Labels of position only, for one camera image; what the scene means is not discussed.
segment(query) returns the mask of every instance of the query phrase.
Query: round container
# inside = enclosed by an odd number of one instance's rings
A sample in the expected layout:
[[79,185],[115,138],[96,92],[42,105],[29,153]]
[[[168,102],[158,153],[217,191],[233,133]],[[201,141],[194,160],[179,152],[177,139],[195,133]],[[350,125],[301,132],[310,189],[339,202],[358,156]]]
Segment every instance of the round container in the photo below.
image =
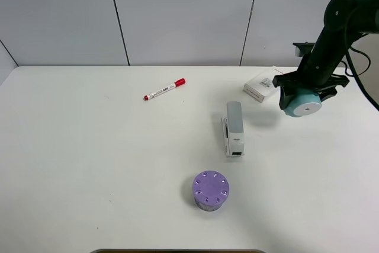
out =
[[199,208],[213,212],[221,207],[229,196],[229,184],[221,173],[204,171],[196,176],[192,192]]

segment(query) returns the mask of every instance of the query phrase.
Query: white stapler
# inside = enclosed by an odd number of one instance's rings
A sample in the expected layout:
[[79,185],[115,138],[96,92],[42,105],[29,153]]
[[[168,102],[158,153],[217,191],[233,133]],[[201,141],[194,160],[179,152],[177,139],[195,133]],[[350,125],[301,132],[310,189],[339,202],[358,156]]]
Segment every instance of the white stapler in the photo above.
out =
[[227,117],[221,122],[224,131],[224,144],[226,156],[244,155],[244,138],[242,108],[240,102],[228,102],[226,104]]

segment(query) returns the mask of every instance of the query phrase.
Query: tabletop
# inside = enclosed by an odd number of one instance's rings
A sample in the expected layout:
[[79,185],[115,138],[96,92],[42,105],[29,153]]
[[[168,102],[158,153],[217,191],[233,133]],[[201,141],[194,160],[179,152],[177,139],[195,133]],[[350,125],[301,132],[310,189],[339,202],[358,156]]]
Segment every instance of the tabletop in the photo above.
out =
[[[319,112],[286,116],[279,92],[242,91],[264,70],[16,68],[0,86],[0,251],[377,252],[379,112],[352,81]],[[223,153],[228,101],[242,103],[241,158]],[[192,196],[205,170],[230,186],[215,212]]]

